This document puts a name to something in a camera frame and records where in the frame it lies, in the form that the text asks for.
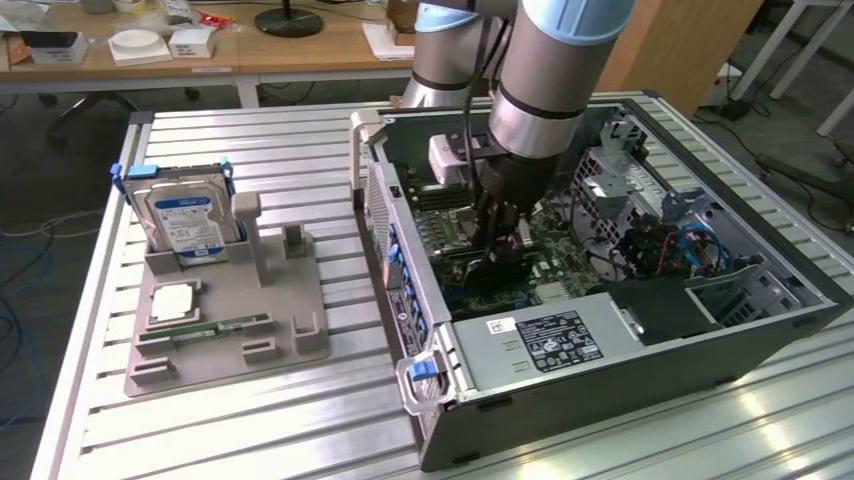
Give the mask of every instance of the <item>white box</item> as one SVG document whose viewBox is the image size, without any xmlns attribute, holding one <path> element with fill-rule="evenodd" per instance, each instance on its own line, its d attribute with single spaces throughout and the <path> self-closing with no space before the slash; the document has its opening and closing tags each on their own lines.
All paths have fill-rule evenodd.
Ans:
<svg viewBox="0 0 854 480">
<path fill-rule="evenodd" d="M 33 40 L 31 35 L 42 38 Z M 76 35 L 76 38 L 69 43 L 71 35 Z M 29 48 L 31 61 L 38 64 L 81 63 L 89 50 L 89 42 L 80 32 L 26 32 L 23 43 Z"/>
<path fill-rule="evenodd" d="M 172 60 L 172 54 L 160 35 L 146 30 L 125 30 L 106 41 L 117 67 Z"/>
<path fill-rule="evenodd" d="M 177 30 L 169 39 L 169 50 L 174 58 L 210 58 L 213 48 L 213 32 L 209 28 Z"/>
<path fill-rule="evenodd" d="M 711 90 L 705 94 L 705 98 L 703 98 L 700 107 L 719 107 L 725 103 L 727 92 L 732 92 L 735 90 L 735 85 L 737 85 L 737 81 L 741 79 L 741 71 L 735 68 L 728 63 L 724 63 L 720 67 L 720 71 L 717 72 L 717 78 L 715 78 L 715 82 L 711 85 Z"/>
</svg>

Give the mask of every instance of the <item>ventilation grille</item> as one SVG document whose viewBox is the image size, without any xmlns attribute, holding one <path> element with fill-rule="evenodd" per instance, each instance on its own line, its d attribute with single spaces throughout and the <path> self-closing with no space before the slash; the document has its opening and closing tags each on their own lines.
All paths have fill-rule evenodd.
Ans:
<svg viewBox="0 0 854 480">
<path fill-rule="evenodd" d="M 368 212 L 373 239 L 378 243 L 381 258 L 388 254 L 388 206 L 382 197 L 382 184 L 376 176 L 376 168 L 368 168 Z"/>
</svg>

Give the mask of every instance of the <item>aluminum workbench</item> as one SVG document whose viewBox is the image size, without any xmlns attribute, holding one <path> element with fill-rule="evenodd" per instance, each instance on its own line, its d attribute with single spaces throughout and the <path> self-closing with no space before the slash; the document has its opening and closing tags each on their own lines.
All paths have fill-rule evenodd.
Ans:
<svg viewBox="0 0 854 480">
<path fill-rule="evenodd" d="M 631 97 L 831 278 L 851 257 L 660 99 Z M 128 128 L 120 162 L 222 156 L 237 191 L 261 194 L 261 228 L 314 235 L 332 355 L 312 366 L 182 393 L 122 393 L 144 234 L 109 196 L 33 478 L 780 478 L 854 472 L 854 322 L 779 352 L 736 382 L 432 474 L 392 363 L 348 189 L 352 104 L 156 114 Z M 691 178 L 649 145 L 675 188 Z"/>
</svg>

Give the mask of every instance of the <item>sticker label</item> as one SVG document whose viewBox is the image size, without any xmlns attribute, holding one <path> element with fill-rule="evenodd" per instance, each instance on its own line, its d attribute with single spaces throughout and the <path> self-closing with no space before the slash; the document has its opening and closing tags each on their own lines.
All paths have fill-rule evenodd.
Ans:
<svg viewBox="0 0 854 480">
<path fill-rule="evenodd" d="M 228 73 L 230 67 L 194 67 L 192 73 Z"/>
<path fill-rule="evenodd" d="M 222 251 L 218 224 L 208 218 L 213 204 L 206 197 L 154 202 L 160 224 L 174 252 L 184 257 L 206 257 Z"/>
<path fill-rule="evenodd" d="M 485 322 L 485 327 L 492 335 L 504 332 L 512 332 L 516 329 L 516 319 L 512 317 L 498 318 Z"/>
<path fill-rule="evenodd" d="M 603 357 L 576 311 L 519 322 L 516 329 L 540 372 Z"/>
</svg>

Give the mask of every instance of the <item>white label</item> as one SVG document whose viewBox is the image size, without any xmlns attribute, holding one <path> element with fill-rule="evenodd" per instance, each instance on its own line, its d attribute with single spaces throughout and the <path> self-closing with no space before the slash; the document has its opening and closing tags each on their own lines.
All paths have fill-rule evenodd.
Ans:
<svg viewBox="0 0 854 480">
<path fill-rule="evenodd" d="M 196 67 L 192 69 L 192 73 L 228 73 L 230 67 Z"/>
<path fill-rule="evenodd" d="M 202 330 L 202 331 L 196 332 L 196 333 L 186 333 L 184 335 L 177 335 L 177 336 L 172 337 L 172 341 L 173 342 L 188 342 L 190 340 L 197 340 L 200 338 L 209 338 L 213 335 L 216 335 L 213 330 Z"/>
<path fill-rule="evenodd" d="M 497 320 L 489 320 L 485 322 L 485 327 L 489 329 L 489 333 L 512 332 L 516 329 L 516 319 L 512 317 L 498 318 Z"/>
<path fill-rule="evenodd" d="M 208 218 L 213 210 L 209 198 L 158 200 L 154 208 L 176 253 L 194 252 L 190 256 L 205 257 L 221 251 L 225 242 L 218 224 Z"/>
</svg>

